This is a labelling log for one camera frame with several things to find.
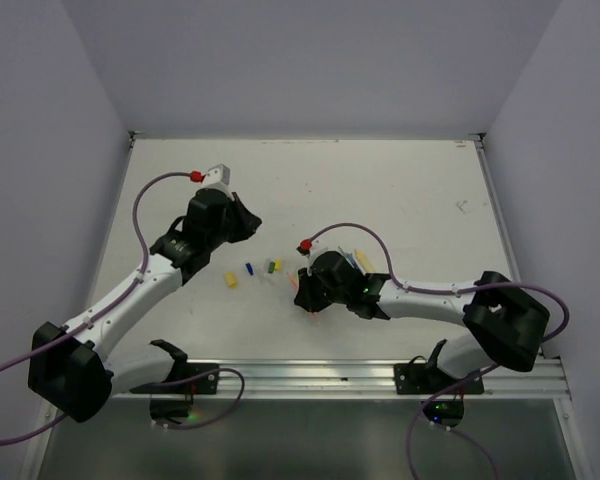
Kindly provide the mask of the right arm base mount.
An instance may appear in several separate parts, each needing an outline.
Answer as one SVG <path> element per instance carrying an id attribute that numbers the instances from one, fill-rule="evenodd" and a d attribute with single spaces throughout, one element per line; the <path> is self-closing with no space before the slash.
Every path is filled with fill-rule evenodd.
<path id="1" fill-rule="evenodd" d="M 439 341 L 428 358 L 418 355 L 407 363 L 396 363 L 393 366 L 396 394 L 431 396 L 457 382 L 438 366 L 440 353 L 447 344 L 447 340 Z M 434 424 L 453 429 L 464 417 L 464 396 L 483 393 L 483 381 L 478 377 L 453 391 L 451 400 L 434 400 L 423 409 L 424 416 Z"/>

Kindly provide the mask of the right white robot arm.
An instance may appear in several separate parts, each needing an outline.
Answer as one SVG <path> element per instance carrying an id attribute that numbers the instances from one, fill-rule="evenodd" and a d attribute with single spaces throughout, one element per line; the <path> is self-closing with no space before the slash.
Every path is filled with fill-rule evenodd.
<path id="1" fill-rule="evenodd" d="M 466 334 L 438 342 L 427 361 L 427 384 L 441 393 L 491 365 L 531 371 L 550 317 L 540 302 L 493 271 L 473 284 L 438 290 L 364 273 L 341 253 L 325 251 L 297 276 L 294 304 L 310 313 L 339 304 L 366 320 L 418 318 L 465 328 Z"/>

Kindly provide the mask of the yellow pen cap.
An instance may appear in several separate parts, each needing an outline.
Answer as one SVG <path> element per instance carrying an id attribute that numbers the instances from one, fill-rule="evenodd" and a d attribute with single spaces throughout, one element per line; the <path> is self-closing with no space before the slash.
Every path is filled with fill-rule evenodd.
<path id="1" fill-rule="evenodd" d="M 226 272 L 224 274 L 224 281 L 229 289 L 236 288 L 238 285 L 237 277 L 233 272 Z"/>

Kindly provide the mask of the orange highlighter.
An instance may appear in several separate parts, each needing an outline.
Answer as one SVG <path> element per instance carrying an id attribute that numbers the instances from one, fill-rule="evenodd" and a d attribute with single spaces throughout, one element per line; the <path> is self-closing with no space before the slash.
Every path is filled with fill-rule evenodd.
<path id="1" fill-rule="evenodd" d="M 286 271 L 286 276 L 294 289 L 294 293 L 297 294 L 299 292 L 299 283 L 296 276 L 289 271 Z M 320 324 L 316 313 L 308 312 L 307 315 L 315 325 Z"/>

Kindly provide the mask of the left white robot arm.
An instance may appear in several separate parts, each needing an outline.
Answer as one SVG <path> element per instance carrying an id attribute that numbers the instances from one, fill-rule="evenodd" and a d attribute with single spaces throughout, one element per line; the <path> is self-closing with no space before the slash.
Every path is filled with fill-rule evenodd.
<path id="1" fill-rule="evenodd" d="M 118 362 L 110 355 L 150 310 L 206 267 L 217 248 L 249 239 L 261 223 L 237 194 L 199 190 L 135 273 L 64 325 L 47 322 L 36 330 L 29 388 L 79 423 L 118 393 L 144 386 L 181 390 L 191 373 L 188 356 L 168 341 L 153 340 Z"/>

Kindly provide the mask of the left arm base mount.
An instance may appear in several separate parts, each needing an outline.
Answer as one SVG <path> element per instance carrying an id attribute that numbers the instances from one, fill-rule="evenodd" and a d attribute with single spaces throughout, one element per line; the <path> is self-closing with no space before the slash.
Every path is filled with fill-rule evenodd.
<path id="1" fill-rule="evenodd" d="M 190 363 L 188 354 L 172 343 L 157 339 L 149 343 L 148 354 L 134 367 L 124 393 L 176 395 L 177 400 L 151 400 L 152 421 L 163 428 L 178 428 L 193 422 L 190 417 L 196 396 L 215 395 L 218 391 L 217 363 Z"/>

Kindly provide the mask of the blue pen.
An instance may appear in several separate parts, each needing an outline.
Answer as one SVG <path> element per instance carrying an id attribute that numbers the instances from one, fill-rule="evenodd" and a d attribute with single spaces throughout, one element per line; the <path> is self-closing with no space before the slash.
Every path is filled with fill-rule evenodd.
<path id="1" fill-rule="evenodd" d="M 352 253 L 345 252 L 345 256 L 346 256 L 348 262 L 352 265 L 352 267 L 354 267 L 355 269 L 359 269 L 357 262 Z"/>

